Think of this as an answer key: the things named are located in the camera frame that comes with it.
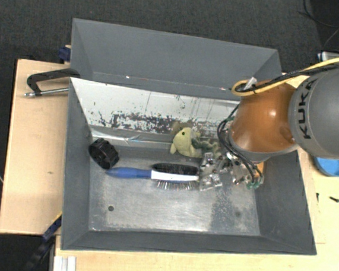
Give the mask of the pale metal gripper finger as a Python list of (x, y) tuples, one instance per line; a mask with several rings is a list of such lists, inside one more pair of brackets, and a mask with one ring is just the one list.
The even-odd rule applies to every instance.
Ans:
[(216, 169), (214, 154), (212, 152), (204, 153), (200, 164), (200, 173), (213, 174)]
[(218, 174), (209, 174), (200, 177), (198, 189), (200, 191), (208, 191), (218, 189), (223, 186), (221, 178)]

